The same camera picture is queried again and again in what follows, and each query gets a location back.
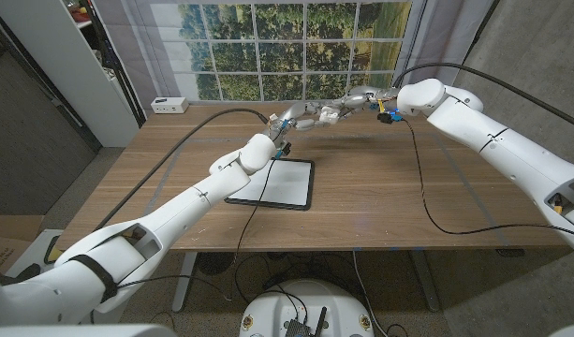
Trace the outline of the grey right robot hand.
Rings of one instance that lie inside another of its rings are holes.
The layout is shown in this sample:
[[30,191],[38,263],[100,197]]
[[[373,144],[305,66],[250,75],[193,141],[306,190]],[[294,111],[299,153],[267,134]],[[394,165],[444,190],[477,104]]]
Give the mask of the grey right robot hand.
[[378,112],[397,110],[397,96],[399,89],[381,89],[371,86],[357,86],[349,90],[342,98],[337,100],[339,116],[346,116],[359,110],[369,109]]

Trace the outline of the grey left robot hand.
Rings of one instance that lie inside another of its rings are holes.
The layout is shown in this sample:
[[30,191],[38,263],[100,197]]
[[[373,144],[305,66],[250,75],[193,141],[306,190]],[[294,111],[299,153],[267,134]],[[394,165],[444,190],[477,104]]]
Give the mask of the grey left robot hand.
[[277,145],[291,128],[308,131],[316,127],[329,126],[329,122],[307,118],[307,115],[319,115],[321,108],[322,104],[319,102],[295,103],[282,113],[271,115],[263,134]]

